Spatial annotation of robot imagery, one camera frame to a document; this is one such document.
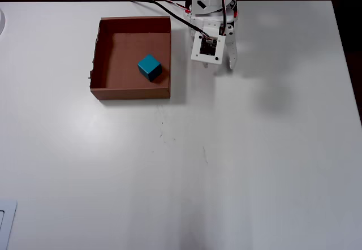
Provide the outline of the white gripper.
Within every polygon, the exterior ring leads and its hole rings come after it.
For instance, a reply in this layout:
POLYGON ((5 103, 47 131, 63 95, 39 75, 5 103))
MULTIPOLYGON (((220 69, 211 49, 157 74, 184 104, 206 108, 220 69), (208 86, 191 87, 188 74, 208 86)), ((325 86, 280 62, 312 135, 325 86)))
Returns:
MULTIPOLYGON (((225 44, 227 49, 227 54, 229 57, 229 66, 230 69, 233 70, 236 66, 238 60, 238 51, 236 45, 236 36, 235 36, 235 23, 238 19, 238 10, 234 11, 230 8, 226 9, 226 28, 224 31, 224 35, 226 37, 225 44)), ((223 11, 212 12, 209 14, 193 14, 191 12, 188 13, 188 22, 194 26, 197 26, 201 30, 204 29, 205 26, 213 26, 219 27, 219 31, 224 27, 223 23, 223 11)), ((204 68, 208 68, 208 63, 202 64, 204 68)))

